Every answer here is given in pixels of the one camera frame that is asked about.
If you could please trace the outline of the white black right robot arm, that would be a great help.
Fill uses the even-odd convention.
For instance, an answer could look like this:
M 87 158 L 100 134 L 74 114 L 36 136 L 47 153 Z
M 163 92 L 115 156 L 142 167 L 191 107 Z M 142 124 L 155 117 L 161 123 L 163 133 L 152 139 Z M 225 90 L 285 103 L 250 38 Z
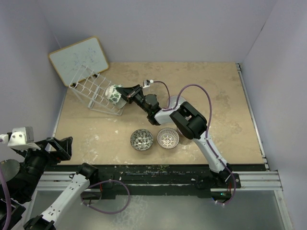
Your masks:
M 198 87 L 206 94 L 209 103 L 209 119 L 206 119 L 189 102 L 179 103 L 182 92 L 188 87 Z M 208 92 L 197 84 L 189 84 L 181 89 L 172 108 L 162 109 L 155 94 L 144 95 L 142 87 L 136 85 L 129 88 L 117 87 L 116 90 L 128 103 L 136 103 L 146 114 L 148 121 L 155 126 L 173 123 L 187 139 L 192 140 L 200 149 L 209 164 L 213 174 L 213 182 L 217 187 L 225 187 L 232 181 L 236 186 L 236 179 L 230 164 L 222 157 L 214 145 L 209 128 L 212 119 L 212 102 Z

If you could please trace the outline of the yellow-framed whiteboard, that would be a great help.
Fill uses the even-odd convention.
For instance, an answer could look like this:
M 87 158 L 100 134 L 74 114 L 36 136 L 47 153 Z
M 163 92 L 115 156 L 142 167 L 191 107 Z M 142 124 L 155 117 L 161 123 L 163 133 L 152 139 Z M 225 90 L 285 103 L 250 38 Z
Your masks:
M 95 36 L 49 53 L 48 58 L 67 87 L 82 80 L 82 78 L 75 78 L 75 74 L 82 65 L 95 73 L 109 68 L 102 46 Z

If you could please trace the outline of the aluminium right side rail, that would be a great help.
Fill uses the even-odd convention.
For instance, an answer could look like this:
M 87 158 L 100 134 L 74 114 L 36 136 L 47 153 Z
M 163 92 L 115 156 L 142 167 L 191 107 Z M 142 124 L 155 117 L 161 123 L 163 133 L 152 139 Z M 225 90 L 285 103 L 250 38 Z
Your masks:
M 240 78 L 240 81 L 241 81 L 241 85 L 242 85 L 242 88 L 243 88 L 243 91 L 244 91 L 244 95 L 245 95 L 246 102 L 247 102 L 247 105 L 248 105 L 251 120 L 252 120 L 254 129 L 255 129 L 256 135 L 257 135 L 257 140 L 258 140 L 258 145 L 259 145 L 260 153 L 261 153 L 261 156 L 262 156 L 262 160 L 263 160 L 266 171 L 270 171 L 268 161 L 267 161 L 267 157 L 266 157 L 266 154 L 265 154 L 265 151 L 264 151 L 264 148 L 263 148 L 263 145 L 262 145 L 262 141 L 261 141 L 261 138 L 260 138 L 258 126 L 257 126 L 255 116 L 254 116 L 254 113 L 253 113 L 253 110 L 252 110 L 252 107 L 251 107 L 251 103 L 250 103 L 250 100 L 249 100 L 248 92 L 247 92 L 247 89 L 246 89 L 246 86 L 245 86 L 245 83 L 244 83 L 244 79 L 243 79 L 243 75 L 242 75 L 242 68 L 241 68 L 240 63 L 236 63 L 236 69 L 237 69 L 237 72 L 238 72 L 238 75 L 239 75 L 239 78 Z

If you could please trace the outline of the maroon triangle pattern bowl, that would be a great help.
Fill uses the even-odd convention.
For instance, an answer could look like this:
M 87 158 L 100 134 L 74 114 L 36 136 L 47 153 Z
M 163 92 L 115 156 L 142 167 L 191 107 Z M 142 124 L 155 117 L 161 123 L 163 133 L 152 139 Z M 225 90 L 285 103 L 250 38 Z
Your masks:
M 157 134 L 157 142 L 164 149 L 173 149 L 179 144 L 179 134 L 172 128 L 163 128 Z

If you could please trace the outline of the teal triangle pattern bowl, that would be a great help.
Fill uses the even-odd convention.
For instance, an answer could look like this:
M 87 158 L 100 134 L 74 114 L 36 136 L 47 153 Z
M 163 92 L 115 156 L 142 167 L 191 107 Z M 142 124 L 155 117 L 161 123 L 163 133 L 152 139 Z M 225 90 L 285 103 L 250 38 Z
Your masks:
M 126 105 L 126 101 L 123 98 L 120 98 L 119 101 L 116 104 L 116 107 L 118 109 L 122 109 Z

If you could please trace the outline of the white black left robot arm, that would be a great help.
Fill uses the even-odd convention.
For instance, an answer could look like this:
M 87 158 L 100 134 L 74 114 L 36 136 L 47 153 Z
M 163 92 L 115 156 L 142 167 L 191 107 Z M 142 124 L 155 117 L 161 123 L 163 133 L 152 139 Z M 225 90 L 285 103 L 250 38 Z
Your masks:
M 21 132 L 2 134 L 0 142 L 23 156 L 0 163 L 0 228 L 11 230 L 25 217 L 25 230 L 56 230 L 87 188 L 97 186 L 98 169 L 88 163 L 76 172 L 48 172 L 69 161 L 73 138 L 28 140 Z

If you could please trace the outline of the brown floral pattern bowl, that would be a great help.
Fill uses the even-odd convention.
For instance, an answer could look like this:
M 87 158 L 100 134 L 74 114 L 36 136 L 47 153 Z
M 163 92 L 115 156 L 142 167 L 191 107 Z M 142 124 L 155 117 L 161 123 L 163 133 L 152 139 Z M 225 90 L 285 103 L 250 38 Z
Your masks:
M 147 129 L 135 130 L 130 137 L 130 145 L 137 151 L 146 151 L 153 145 L 153 135 Z

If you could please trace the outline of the green leaf pattern bowl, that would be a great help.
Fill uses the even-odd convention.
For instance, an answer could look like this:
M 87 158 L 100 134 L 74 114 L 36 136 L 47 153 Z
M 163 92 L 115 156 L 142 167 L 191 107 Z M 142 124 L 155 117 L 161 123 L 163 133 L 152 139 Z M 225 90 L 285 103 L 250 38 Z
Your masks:
M 105 97 L 114 105 L 116 105 L 121 98 L 121 94 L 117 91 L 117 87 L 122 87 L 122 85 L 110 85 L 105 91 Z

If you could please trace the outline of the grey hexagon red-rim bowl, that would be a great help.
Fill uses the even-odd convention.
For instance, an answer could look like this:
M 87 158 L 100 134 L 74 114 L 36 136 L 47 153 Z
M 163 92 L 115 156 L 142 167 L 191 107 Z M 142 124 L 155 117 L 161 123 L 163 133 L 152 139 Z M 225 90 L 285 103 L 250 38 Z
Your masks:
M 166 101 L 166 109 L 174 108 L 175 105 L 180 106 L 186 99 L 182 96 L 178 97 L 178 95 L 170 96 Z

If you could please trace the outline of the aluminium rail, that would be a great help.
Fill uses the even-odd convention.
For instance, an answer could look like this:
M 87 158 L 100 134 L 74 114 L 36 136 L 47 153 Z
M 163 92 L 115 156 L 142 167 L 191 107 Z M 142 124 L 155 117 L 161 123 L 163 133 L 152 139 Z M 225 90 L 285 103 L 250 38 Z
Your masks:
M 66 94 L 67 94 L 67 90 L 68 90 L 68 88 L 65 87 L 65 88 L 64 88 L 64 94 L 63 94 L 63 97 L 62 97 L 62 100 L 61 100 L 61 104 L 60 104 L 60 107 L 59 107 L 59 111 L 57 112 L 57 117 L 56 117 L 55 125 L 54 125 L 54 128 L 53 128 L 53 132 L 52 132 L 52 136 L 53 136 L 53 137 L 55 136 L 56 131 L 57 131 L 57 127 L 58 127 L 60 115 L 61 115 L 62 108 L 63 108 L 64 102 L 65 102 L 65 97 L 66 97 Z
M 244 91 L 244 95 L 245 95 L 246 102 L 247 102 L 247 105 L 248 105 L 251 120 L 252 120 L 254 129 L 255 129 L 256 135 L 257 135 L 257 140 L 258 140 L 258 145 L 259 145 L 260 153 L 261 153 L 261 156 L 262 156 L 262 160 L 263 160 L 266 171 L 270 171 L 268 161 L 267 161 L 267 157 L 266 157 L 266 154 L 265 154 L 265 151 L 264 151 L 264 148 L 263 148 L 263 145 L 262 145 L 262 141 L 261 141 L 261 138 L 260 138 L 258 126 L 257 126 L 255 116 L 254 116 L 254 113 L 253 113 L 253 110 L 252 110 L 252 107 L 251 107 L 251 103 L 250 103 L 250 100 L 249 100 L 248 92 L 247 92 L 247 89 L 246 89 L 246 86 L 245 86 L 245 83 L 244 83 L 244 79 L 243 79 L 243 75 L 242 75 L 242 68 L 241 68 L 240 63 L 236 63 L 236 69 L 237 69 L 237 72 L 238 72 L 238 75 L 239 75 L 239 78 L 240 78 L 240 81 L 241 81 L 241 85 L 242 85 L 242 88 L 243 88 L 243 91 Z

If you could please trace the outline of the aluminium left side rail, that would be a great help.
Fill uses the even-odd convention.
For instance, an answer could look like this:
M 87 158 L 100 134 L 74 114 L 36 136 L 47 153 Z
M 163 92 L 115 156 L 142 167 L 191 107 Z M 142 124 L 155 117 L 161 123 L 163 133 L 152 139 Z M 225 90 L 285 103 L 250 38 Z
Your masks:
M 64 102 L 65 102 L 65 97 L 66 97 L 66 94 L 67 94 L 67 90 L 68 90 L 68 88 L 65 87 L 65 88 L 64 88 L 64 94 L 63 94 L 63 97 L 62 97 L 62 100 L 61 100 L 61 104 L 60 104 L 60 107 L 59 107 L 59 111 L 57 112 L 57 117 L 56 117 L 55 125 L 54 125 L 54 128 L 53 128 L 53 132 L 52 132 L 52 136 L 53 136 L 53 137 L 55 136 L 56 131 L 57 131 L 57 127 L 58 127 L 60 115 L 61 115 L 62 108 L 63 108 Z

